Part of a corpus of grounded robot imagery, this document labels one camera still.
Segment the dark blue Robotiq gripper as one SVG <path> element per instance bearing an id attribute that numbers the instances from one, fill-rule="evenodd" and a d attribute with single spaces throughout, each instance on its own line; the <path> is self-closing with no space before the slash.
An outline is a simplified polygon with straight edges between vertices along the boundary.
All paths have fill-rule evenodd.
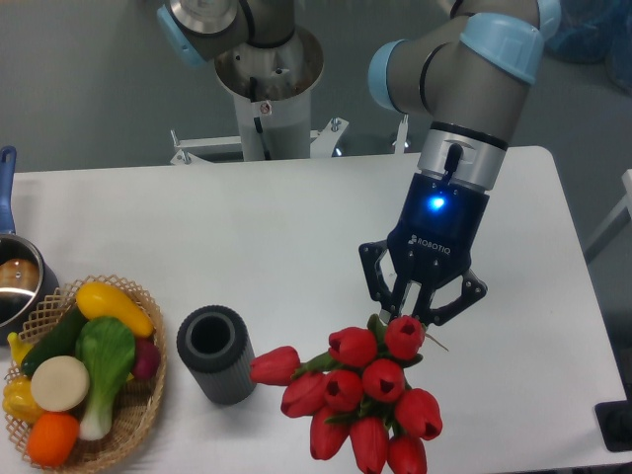
<path id="1" fill-rule="evenodd" d="M 363 243 L 359 258 L 368 292 L 380 305 L 379 319 L 403 314 L 410 285 L 420 286 L 412 316 L 425 326 L 442 326 L 484 298 L 488 286 L 471 270 L 471 248 L 489 196 L 418 173 L 413 177 L 395 228 L 385 240 Z M 393 290 L 381 261 L 388 252 L 396 279 Z M 460 295 L 439 308 L 435 292 L 461 278 Z"/>

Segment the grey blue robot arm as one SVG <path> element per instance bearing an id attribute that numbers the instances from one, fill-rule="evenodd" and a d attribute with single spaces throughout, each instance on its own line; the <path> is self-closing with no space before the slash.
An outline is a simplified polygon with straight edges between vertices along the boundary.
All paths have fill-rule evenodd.
<path id="1" fill-rule="evenodd" d="M 458 1 L 443 26 L 373 55 L 373 100 L 433 120 L 395 228 L 359 248 L 383 321 L 401 315 L 412 284 L 412 314 L 425 325 L 485 296 L 471 247 L 560 16 L 556 1 Z M 214 65 L 234 100 L 245 160 L 314 155 L 310 93 L 324 57 L 292 2 L 167 1 L 157 20 L 187 64 Z"/>

